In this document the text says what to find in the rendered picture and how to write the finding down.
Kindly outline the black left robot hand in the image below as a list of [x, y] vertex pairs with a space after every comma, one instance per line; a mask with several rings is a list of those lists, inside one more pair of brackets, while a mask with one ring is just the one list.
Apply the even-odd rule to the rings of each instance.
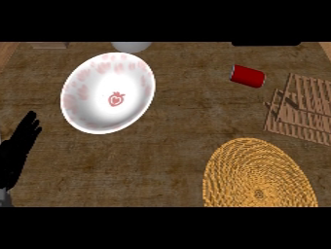
[[30, 111], [23, 118], [15, 132], [0, 143], [0, 189], [9, 191], [20, 180], [28, 152], [42, 131], [36, 113]]

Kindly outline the woven yellow round placemat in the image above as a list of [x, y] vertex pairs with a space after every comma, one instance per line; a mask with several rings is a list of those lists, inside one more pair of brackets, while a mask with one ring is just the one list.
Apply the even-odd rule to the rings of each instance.
[[207, 207], [316, 207], [307, 177], [288, 154], [257, 138], [237, 138], [214, 151], [203, 173]]

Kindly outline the brown wooden tiered shelf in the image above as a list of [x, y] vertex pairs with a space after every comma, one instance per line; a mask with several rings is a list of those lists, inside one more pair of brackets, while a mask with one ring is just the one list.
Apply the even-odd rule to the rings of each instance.
[[291, 73], [265, 103], [263, 129], [331, 147], [331, 82]]

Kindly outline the white bowl with strawberry print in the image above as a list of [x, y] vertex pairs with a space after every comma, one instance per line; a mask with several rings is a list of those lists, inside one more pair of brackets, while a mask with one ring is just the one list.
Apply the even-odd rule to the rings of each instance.
[[147, 62], [130, 53], [104, 53], [73, 71], [61, 91], [61, 112], [85, 133], [108, 134], [141, 118], [155, 94]]

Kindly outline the pale brown flat block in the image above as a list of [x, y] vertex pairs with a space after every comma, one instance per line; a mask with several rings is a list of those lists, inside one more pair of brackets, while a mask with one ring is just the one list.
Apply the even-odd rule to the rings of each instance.
[[31, 42], [31, 47], [37, 50], [64, 50], [68, 48], [68, 42]]

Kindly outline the white round vessel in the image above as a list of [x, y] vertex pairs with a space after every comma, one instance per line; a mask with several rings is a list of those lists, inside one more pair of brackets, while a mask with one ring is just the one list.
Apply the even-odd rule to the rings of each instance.
[[139, 53], [151, 46], [151, 42], [113, 42], [111, 45], [121, 53]]

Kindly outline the red can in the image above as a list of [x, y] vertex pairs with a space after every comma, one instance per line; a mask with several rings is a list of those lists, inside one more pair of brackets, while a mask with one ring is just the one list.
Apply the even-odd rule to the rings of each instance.
[[265, 73], [256, 69], [235, 64], [232, 66], [231, 81], [259, 89], [265, 84]]

